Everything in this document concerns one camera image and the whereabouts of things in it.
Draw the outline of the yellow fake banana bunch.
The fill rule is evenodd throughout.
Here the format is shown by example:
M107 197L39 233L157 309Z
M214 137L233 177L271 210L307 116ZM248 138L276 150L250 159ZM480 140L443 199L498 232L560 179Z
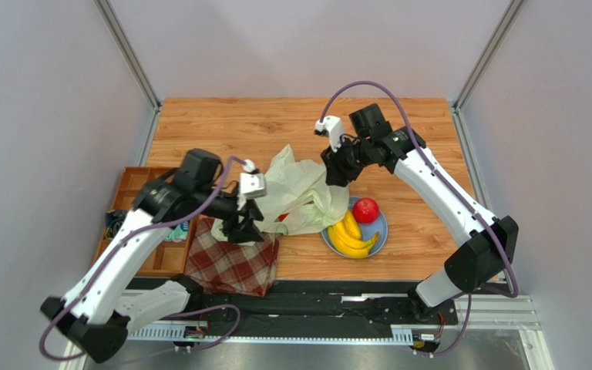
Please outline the yellow fake banana bunch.
M375 232L368 240L363 238L361 240L353 239L346 233L341 223L342 219L326 229L331 245L337 252L346 257L352 259L367 258L380 238L380 233Z

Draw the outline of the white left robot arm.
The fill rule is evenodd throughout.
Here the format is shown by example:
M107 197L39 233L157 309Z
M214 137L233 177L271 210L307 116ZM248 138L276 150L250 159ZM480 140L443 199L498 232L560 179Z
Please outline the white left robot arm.
M131 298L123 293L145 260L181 224L195 217L219 219L231 243L262 241L257 199L267 194L264 175L242 160L240 178L224 190L235 156L222 161L202 149L189 150L182 163L146 182L109 246L79 282L62 296L50 296L41 311L49 328L102 364L127 338L161 319L199 318L207 312L203 288L180 275Z

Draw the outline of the red fake apple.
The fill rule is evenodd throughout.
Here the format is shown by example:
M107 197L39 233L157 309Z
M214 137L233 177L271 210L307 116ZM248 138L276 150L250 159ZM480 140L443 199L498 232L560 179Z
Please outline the red fake apple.
M354 219L360 224L372 224L381 214L378 204L368 197L358 199L351 211Z

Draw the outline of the yellow fake mango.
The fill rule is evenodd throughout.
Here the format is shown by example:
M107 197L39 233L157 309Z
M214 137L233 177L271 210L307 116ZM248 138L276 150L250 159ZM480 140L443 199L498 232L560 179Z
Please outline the yellow fake mango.
M341 221L346 233L353 239L361 240L362 239L362 232L361 228L359 227L358 222L353 217L352 212L350 210L346 210L345 216Z

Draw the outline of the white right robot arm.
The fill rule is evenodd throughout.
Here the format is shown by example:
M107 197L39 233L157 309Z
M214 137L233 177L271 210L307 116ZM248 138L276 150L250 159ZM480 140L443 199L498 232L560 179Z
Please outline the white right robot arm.
M457 244L436 273L419 282L411 297L420 308L435 308L459 294L470 294L503 270L511 271L519 227L498 218L474 200L434 158L426 142L404 126L393 129L376 104L350 115L354 136L341 119L326 116L315 134L328 139L321 153L326 183L346 187L368 166L387 169L408 184L444 223Z

